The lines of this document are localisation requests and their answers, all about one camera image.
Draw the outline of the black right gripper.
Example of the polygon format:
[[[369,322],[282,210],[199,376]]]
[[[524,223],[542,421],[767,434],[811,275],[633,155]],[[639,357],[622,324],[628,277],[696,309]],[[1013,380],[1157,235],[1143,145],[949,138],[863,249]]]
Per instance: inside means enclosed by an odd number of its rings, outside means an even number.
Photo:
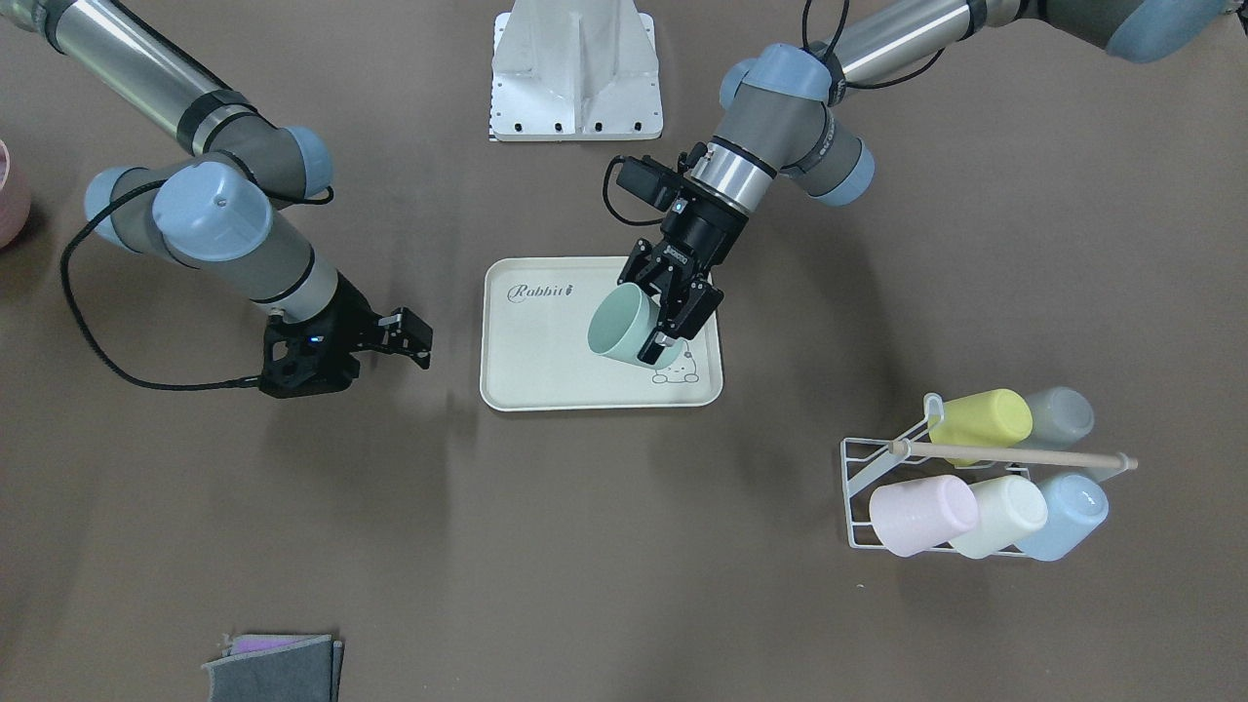
[[[312,319],[285,324],[270,317],[258,390],[277,398],[343,391],[359,377],[354,355],[364,350],[402,355],[428,370],[432,345],[433,330],[411,309],[382,317],[339,276],[329,305]]]

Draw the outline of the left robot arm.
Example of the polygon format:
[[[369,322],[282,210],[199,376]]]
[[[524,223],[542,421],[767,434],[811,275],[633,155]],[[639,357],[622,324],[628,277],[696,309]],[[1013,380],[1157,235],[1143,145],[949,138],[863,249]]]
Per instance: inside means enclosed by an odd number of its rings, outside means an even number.
[[[661,240],[640,239],[619,292],[597,310],[594,353],[665,368],[708,324],[723,290],[710,280],[775,179],[842,206],[874,179],[870,147],[834,116],[847,92],[896,86],[983,27],[1040,20],[1112,57],[1154,62],[1243,1],[896,1],[824,41],[774,44],[723,76],[723,121],[676,167],[615,157],[618,185],[663,214]]]

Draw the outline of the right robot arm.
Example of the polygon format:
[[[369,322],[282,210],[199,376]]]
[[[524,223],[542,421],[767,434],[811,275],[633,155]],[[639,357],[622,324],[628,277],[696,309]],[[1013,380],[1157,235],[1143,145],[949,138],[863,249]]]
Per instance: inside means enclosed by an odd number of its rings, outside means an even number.
[[[429,325],[411,309],[371,310],[282,214],[333,199],[332,156],[316,132],[276,126],[119,1],[5,1],[2,17],[89,67],[187,152],[163,169],[105,170],[85,192],[89,221],[62,249],[59,284],[95,355],[104,350],[70,279],[72,254],[94,234],[125,252],[206,271],[265,312],[260,373],[213,388],[277,398],[339,392],[359,376],[363,351],[428,368]]]

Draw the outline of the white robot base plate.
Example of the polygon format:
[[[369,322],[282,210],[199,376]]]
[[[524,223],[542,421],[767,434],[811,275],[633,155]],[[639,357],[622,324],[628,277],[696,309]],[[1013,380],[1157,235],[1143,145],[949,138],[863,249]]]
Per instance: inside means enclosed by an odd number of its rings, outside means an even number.
[[[633,1],[517,1],[493,24],[495,141],[655,139],[655,22]]]

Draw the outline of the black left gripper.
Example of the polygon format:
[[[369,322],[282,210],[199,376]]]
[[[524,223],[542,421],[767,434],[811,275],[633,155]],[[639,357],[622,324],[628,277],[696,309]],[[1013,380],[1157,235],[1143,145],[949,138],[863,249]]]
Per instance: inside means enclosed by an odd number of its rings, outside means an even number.
[[[639,351],[641,363],[658,363],[671,339],[694,339],[723,302],[708,274],[736,244],[748,217],[713,196],[675,200],[660,224],[661,240],[640,239],[618,279],[641,292],[659,294],[659,320]]]

